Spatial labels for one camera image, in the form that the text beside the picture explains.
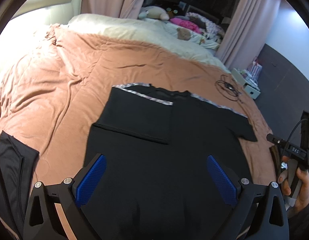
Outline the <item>black t-shirt with patterned trim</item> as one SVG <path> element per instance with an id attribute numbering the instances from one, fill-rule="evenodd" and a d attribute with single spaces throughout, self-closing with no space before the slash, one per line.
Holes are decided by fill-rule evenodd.
<path id="1" fill-rule="evenodd" d="M 246 117 L 190 92 L 114 86 L 88 135 L 85 162 L 107 167 L 84 213 L 102 239 L 211 239 L 231 207 L 207 158 L 250 178 L 240 139 L 257 140 Z"/>

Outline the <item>pink clothing pile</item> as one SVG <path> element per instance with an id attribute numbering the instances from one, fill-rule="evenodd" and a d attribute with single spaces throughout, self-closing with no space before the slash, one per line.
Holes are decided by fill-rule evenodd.
<path id="1" fill-rule="evenodd" d="M 170 19 L 170 22 L 175 24 L 175 25 L 179 25 L 179 26 L 184 27 L 186 29 L 192 30 L 195 33 L 198 33 L 198 34 L 202 33 L 201 29 L 199 28 L 199 26 L 197 24 L 190 22 L 188 20 L 183 20 L 181 18 L 174 17 L 174 18 Z"/>

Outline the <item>black fabric bag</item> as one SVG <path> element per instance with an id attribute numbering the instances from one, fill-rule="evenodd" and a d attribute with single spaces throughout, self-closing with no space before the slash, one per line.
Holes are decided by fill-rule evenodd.
<path id="1" fill-rule="evenodd" d="M 15 137 L 0 134 L 0 218 L 23 236 L 33 171 L 39 152 Z"/>

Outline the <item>white drawer box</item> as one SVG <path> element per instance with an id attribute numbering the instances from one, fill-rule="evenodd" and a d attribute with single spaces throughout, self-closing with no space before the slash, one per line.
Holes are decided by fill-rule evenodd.
<path id="1" fill-rule="evenodd" d="M 232 69 L 231 74 L 234 77 L 235 81 L 237 81 L 237 83 L 244 88 L 245 92 L 253 100 L 258 98 L 258 96 L 261 94 L 261 91 L 258 85 L 250 78 L 246 70 L 239 71 L 234 68 Z"/>

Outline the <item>brown fleece blanket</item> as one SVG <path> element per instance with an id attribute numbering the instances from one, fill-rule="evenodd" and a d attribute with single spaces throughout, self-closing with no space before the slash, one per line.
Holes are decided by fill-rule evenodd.
<path id="1" fill-rule="evenodd" d="M 238 86 L 238 102 L 220 93 L 216 83 L 222 77 L 231 75 L 155 44 L 82 34 L 64 25 L 48 27 L 7 70 L 0 88 L 0 134 L 5 132 L 39 152 L 24 227 L 40 228 L 49 222 L 52 233 L 41 233 L 40 239 L 67 239 L 68 231 L 78 239 L 102 239 L 84 213 L 89 201 L 76 206 L 73 183 L 79 170 L 90 163 L 85 162 L 90 128 L 114 86 L 187 91 L 246 117 L 257 138 L 239 140 L 251 173 L 247 179 L 260 185 L 274 181 L 266 139 L 270 129 L 242 86 Z M 23 230 L 20 238 L 29 237 Z"/>

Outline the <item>pink curtain right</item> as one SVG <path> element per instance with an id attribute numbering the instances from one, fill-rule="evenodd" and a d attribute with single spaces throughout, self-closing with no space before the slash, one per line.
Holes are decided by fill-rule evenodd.
<path id="1" fill-rule="evenodd" d="M 240 0 L 216 57 L 228 69 L 245 69 L 262 50 L 281 0 Z"/>

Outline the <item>floral patterned fabric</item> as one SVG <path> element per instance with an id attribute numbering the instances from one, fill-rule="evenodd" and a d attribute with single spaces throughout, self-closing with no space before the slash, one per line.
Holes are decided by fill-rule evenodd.
<path id="1" fill-rule="evenodd" d="M 186 16 L 203 30 L 202 33 L 207 39 L 219 42 L 223 40 L 225 31 L 219 25 L 195 12 L 187 12 Z"/>

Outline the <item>brown plush toy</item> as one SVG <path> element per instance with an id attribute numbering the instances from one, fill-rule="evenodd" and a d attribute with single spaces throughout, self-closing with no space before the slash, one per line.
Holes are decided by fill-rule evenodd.
<path id="1" fill-rule="evenodd" d="M 177 38 L 179 40 L 188 41 L 191 39 L 191 32 L 189 29 L 177 28 Z"/>

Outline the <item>cream bed sheet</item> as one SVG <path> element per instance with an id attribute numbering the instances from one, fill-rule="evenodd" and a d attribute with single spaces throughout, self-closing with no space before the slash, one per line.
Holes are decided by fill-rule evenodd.
<path id="1" fill-rule="evenodd" d="M 215 50 L 219 47 L 217 42 L 207 40 L 203 35 L 192 30 L 190 30 L 190 40 L 179 40 L 177 28 L 182 27 L 171 22 L 150 18 L 134 20 L 97 14 L 80 14 L 73 17 L 67 27 L 69 30 L 82 34 L 99 34 L 121 40 L 152 43 L 184 59 L 217 66 L 229 73 L 228 68 L 214 56 Z"/>

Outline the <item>cream padded headboard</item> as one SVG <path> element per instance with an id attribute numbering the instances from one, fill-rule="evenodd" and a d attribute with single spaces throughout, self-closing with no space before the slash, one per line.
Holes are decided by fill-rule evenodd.
<path id="1" fill-rule="evenodd" d="M 67 24 L 81 13 L 82 0 L 26 0 L 11 21 L 30 24 Z"/>

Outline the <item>beige plush toy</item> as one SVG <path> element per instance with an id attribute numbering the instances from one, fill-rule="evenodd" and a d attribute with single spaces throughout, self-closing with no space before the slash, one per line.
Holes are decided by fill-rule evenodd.
<path id="1" fill-rule="evenodd" d="M 143 20 L 146 18 L 151 18 L 155 20 L 168 21 L 170 19 L 169 14 L 161 7 L 149 6 L 142 7 L 138 19 Z"/>

